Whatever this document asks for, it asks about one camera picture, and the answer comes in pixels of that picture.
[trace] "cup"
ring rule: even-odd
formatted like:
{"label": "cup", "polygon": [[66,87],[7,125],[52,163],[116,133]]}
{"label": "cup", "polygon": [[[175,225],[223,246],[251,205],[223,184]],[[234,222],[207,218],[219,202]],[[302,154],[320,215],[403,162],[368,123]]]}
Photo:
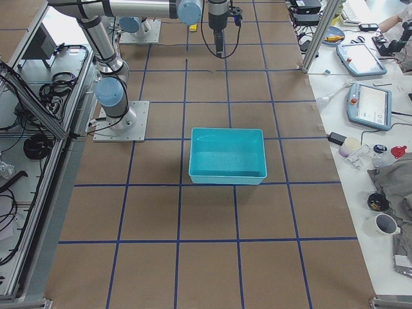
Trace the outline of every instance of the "cup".
{"label": "cup", "polygon": [[368,196],[368,206],[373,211],[387,211],[389,201],[379,193],[372,193]]}
{"label": "cup", "polygon": [[341,156],[348,156],[361,148],[361,142],[354,137],[347,137],[339,148],[339,154]]}
{"label": "cup", "polygon": [[395,219],[388,214],[378,214],[375,217],[367,219],[363,223],[363,229],[366,235],[370,237],[379,237],[395,235],[400,233]]}

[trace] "white mug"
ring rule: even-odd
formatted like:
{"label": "white mug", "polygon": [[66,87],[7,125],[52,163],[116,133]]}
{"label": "white mug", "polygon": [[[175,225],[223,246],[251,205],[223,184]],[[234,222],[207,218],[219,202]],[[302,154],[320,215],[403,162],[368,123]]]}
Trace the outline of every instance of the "white mug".
{"label": "white mug", "polygon": [[363,223],[365,233],[370,237],[395,235],[400,233],[396,221],[388,214],[378,214]]}

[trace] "white label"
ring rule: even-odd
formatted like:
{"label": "white label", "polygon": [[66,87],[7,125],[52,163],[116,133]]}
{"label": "white label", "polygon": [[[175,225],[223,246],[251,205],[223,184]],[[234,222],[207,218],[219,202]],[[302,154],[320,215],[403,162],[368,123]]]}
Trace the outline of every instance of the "white label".
{"label": "white label", "polygon": [[407,256],[397,256],[397,255],[395,255],[395,264],[397,266],[412,268],[412,263],[407,258]]}

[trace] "blue plate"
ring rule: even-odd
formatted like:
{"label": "blue plate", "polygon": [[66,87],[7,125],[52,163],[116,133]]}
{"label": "blue plate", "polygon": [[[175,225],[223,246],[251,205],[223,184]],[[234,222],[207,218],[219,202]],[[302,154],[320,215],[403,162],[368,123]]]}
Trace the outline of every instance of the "blue plate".
{"label": "blue plate", "polygon": [[[340,35],[340,36],[342,36],[342,37],[345,37],[345,33],[343,33],[343,31],[342,31],[341,29],[336,28],[336,27],[333,27],[333,26],[330,26],[330,27],[327,29],[326,33],[324,34],[323,39],[324,39],[325,37],[333,37],[334,35]],[[325,44],[325,45],[328,45],[328,46],[337,46],[337,45],[339,45],[343,40],[344,40],[344,38],[341,39],[340,41],[337,41],[337,42],[326,42],[326,41],[322,40],[322,43]]]}

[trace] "person's arm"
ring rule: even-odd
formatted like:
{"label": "person's arm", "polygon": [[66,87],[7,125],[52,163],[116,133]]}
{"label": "person's arm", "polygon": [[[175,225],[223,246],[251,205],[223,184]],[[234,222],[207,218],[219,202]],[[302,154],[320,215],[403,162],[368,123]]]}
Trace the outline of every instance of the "person's arm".
{"label": "person's arm", "polygon": [[379,29],[382,33],[387,32],[390,28],[394,27],[397,23],[401,22],[401,18],[398,15],[393,15],[388,19],[385,19],[379,24]]}

